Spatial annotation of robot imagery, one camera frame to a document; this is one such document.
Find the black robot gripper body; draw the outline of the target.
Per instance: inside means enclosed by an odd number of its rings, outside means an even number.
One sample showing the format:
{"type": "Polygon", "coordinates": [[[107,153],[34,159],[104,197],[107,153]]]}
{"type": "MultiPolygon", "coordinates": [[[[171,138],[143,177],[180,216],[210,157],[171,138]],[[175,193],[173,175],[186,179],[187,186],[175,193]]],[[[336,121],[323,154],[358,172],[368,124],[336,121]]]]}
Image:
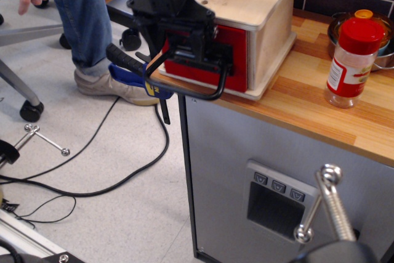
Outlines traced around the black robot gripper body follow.
{"type": "Polygon", "coordinates": [[[148,43],[150,54],[156,56],[166,41],[171,24],[215,24],[215,13],[195,0],[129,0],[133,24],[148,43]]]}

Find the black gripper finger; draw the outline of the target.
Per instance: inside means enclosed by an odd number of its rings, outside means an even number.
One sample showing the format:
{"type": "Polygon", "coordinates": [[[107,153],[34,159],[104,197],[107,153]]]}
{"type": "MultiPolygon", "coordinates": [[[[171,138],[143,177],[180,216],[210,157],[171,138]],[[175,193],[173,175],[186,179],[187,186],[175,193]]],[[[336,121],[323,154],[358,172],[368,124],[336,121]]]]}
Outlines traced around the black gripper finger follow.
{"type": "Polygon", "coordinates": [[[216,24],[168,25],[167,58],[177,63],[217,63],[210,50],[217,31],[216,24]]]}

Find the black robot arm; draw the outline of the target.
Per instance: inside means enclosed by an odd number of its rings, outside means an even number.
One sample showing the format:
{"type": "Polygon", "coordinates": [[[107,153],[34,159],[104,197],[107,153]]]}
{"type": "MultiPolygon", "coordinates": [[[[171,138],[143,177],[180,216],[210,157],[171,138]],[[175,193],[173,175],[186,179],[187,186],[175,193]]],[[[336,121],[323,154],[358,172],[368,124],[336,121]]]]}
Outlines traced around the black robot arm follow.
{"type": "Polygon", "coordinates": [[[202,62],[214,39],[215,13],[195,0],[129,0],[133,23],[155,57],[169,43],[169,49],[202,62]]]}

